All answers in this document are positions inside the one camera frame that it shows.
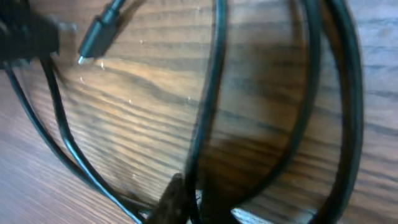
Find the brown wood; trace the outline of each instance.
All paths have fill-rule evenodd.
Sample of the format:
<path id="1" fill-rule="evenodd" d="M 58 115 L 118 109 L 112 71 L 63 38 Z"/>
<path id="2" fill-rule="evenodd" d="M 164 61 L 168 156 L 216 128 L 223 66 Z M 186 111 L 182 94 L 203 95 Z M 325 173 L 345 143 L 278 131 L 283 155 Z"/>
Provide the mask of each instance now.
<path id="1" fill-rule="evenodd" d="M 110 183 L 156 203 L 187 156 L 210 50 L 212 1 L 135 4 L 106 58 L 79 67 L 75 52 L 108 1 L 33 0 L 32 7 L 64 22 L 63 27 L 77 25 L 75 36 L 63 33 L 57 65 L 78 144 Z M 341 221 L 398 223 L 398 1 L 348 2 L 363 54 L 366 129 L 361 169 Z M 235 197 L 256 184 L 284 150 L 308 61 L 299 1 L 234 0 L 228 5 L 228 57 L 201 168 L 216 177 L 226 196 Z M 327 16 L 325 24 L 332 28 Z M 305 223 L 334 181 L 340 88 L 324 43 L 317 105 L 298 156 L 277 183 L 242 206 L 271 222 Z M 59 139 L 40 67 L 34 63 L 17 72 L 37 113 Z M 0 223 L 131 222 L 52 155 L 3 73 L 0 102 Z"/>

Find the wood grain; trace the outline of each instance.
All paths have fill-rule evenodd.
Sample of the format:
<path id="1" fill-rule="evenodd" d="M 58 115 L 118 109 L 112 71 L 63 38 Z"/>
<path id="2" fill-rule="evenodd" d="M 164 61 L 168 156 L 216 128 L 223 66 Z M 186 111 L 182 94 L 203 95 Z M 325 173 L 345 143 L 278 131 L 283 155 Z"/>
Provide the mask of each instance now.
<path id="1" fill-rule="evenodd" d="M 106 58 L 77 66 L 77 48 L 108 0 L 33 0 L 63 28 L 56 58 L 78 144 L 115 187 L 156 203 L 187 156 L 211 47 L 213 3 L 146 0 Z M 361 168 L 342 223 L 398 223 L 398 2 L 347 0 L 364 65 Z M 299 1 L 231 0 L 228 56 L 201 176 L 226 197 L 249 190 L 278 160 L 305 88 L 305 19 Z M 332 31 L 328 15 L 325 29 Z M 324 38 L 322 79 L 305 138 L 272 187 L 241 207 L 274 223 L 305 223 L 330 193 L 340 155 L 340 88 Z M 331 44 L 338 47 L 333 38 Z M 37 114 L 59 141 L 44 74 L 17 71 Z M 62 166 L 0 74 L 0 223 L 129 223 L 115 205 Z M 257 223 L 246 220 L 246 223 Z"/>

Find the cable connector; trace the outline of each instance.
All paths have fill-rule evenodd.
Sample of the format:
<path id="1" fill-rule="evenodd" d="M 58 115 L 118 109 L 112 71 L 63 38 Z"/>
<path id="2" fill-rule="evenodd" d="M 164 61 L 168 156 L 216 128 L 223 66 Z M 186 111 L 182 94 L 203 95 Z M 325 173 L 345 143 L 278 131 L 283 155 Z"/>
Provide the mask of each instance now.
<path id="1" fill-rule="evenodd" d="M 78 63 L 88 58 L 98 58 L 109 49 L 118 33 L 119 10 L 124 1 L 115 0 L 108 4 L 102 15 L 96 16 L 80 45 Z"/>

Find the thin black cable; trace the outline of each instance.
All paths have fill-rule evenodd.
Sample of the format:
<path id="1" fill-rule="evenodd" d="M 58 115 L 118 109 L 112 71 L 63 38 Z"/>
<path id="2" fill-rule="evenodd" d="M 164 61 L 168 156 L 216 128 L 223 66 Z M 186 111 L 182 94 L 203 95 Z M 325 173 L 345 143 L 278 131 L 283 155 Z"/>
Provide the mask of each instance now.
<path id="1" fill-rule="evenodd" d="M 207 79 L 203 89 L 203 101 L 198 111 L 197 126 L 193 132 L 190 154 L 185 167 L 185 188 L 191 202 L 190 218 L 193 224 L 201 223 L 195 192 L 198 160 L 200 151 L 206 143 L 207 134 L 211 131 L 213 124 L 226 54 L 228 26 L 226 0 L 215 0 L 214 17 L 213 45 L 206 75 Z"/>
<path id="2" fill-rule="evenodd" d="M 272 167 L 269 173 L 250 191 L 238 198 L 233 206 L 241 205 L 244 202 L 254 198 L 265 188 L 269 187 L 283 173 L 292 161 L 299 149 L 300 142 L 310 121 L 312 109 L 317 96 L 319 77 L 320 77 L 320 59 L 321 59 L 321 32 L 322 17 L 320 15 L 320 6 L 317 0 L 302 0 L 303 8 L 308 21 L 308 55 L 309 66 L 306 82 L 304 100 L 298 111 L 296 122 L 292 134 L 286 145 L 286 150 L 277 163 Z"/>
<path id="3" fill-rule="evenodd" d="M 34 110 L 32 109 L 28 99 L 26 98 L 23 89 L 21 88 L 21 85 L 18 82 L 18 79 L 15 76 L 14 71 L 12 68 L 5 63 L 4 68 L 6 70 L 7 76 L 10 80 L 10 84 L 12 88 L 14 89 L 26 115 L 28 116 L 30 122 L 33 124 L 34 128 L 42 137 L 46 145 L 51 149 L 51 151 L 56 155 L 56 157 L 62 162 L 62 164 L 67 167 L 67 169 L 72 173 L 75 174 L 81 181 L 83 181 L 85 184 L 87 184 L 90 188 L 93 190 L 97 190 L 99 193 L 103 194 L 98 190 L 98 188 L 93 184 L 93 182 L 87 178 L 87 176 L 84 174 L 82 169 L 76 165 L 58 146 L 58 144 L 54 141 L 53 137 L 48 133 L 46 128 L 42 125 L 40 122 L 39 118 L 36 116 L 34 113 Z M 122 195 L 119 193 L 119 195 L 122 197 L 122 199 L 125 201 L 126 204 L 129 204 L 129 208 L 137 208 L 142 212 L 148 212 L 152 210 L 152 207 L 148 204 L 142 203 L 142 202 L 137 202 L 126 195 Z"/>
<path id="4" fill-rule="evenodd" d="M 67 149 L 69 150 L 73 158 L 75 158 L 85 175 L 104 195 L 112 200 L 124 213 L 126 213 L 136 223 L 142 223 L 145 218 L 139 213 L 136 208 L 129 207 L 129 204 L 126 203 L 126 201 L 124 201 L 121 196 L 118 195 L 118 193 L 94 169 L 94 167 L 85 157 L 84 153 L 78 147 L 73 135 L 70 132 L 50 58 L 42 58 L 40 59 L 40 62 L 43 66 L 43 70 L 49 84 L 51 97 L 53 99 L 55 117 L 57 119 L 62 141 L 65 143 Z"/>
<path id="5" fill-rule="evenodd" d="M 353 20 L 343 0 L 326 1 L 343 46 L 344 64 L 340 72 L 343 102 L 343 139 L 336 180 L 318 213 L 310 223 L 336 223 L 354 189 L 363 144 L 363 74 L 358 38 Z"/>

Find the tabletop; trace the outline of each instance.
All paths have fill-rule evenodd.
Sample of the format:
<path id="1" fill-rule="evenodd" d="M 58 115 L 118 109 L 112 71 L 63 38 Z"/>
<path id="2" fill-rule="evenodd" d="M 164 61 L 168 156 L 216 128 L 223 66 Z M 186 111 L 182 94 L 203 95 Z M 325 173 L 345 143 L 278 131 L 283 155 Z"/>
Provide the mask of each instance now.
<path id="1" fill-rule="evenodd" d="M 128 23 L 104 58 L 78 66 L 79 44 L 108 1 L 32 0 L 32 7 L 62 30 L 60 55 L 53 57 L 77 143 L 112 186 L 155 205 L 185 165 L 210 55 L 213 2 L 128 1 Z M 365 129 L 341 222 L 398 223 L 398 1 L 347 2 L 361 43 Z M 200 177 L 214 179 L 233 198 L 283 153 L 308 60 L 300 1 L 229 0 L 228 10 L 228 51 Z M 325 30 L 333 32 L 323 16 Z M 318 96 L 298 154 L 275 184 L 240 206 L 254 215 L 244 223 L 306 223 L 330 193 L 341 146 L 340 87 L 330 50 L 338 41 L 322 41 Z M 16 72 L 61 143 L 38 63 Z M 51 153 L 3 72 L 0 103 L 0 223 L 131 223 Z"/>

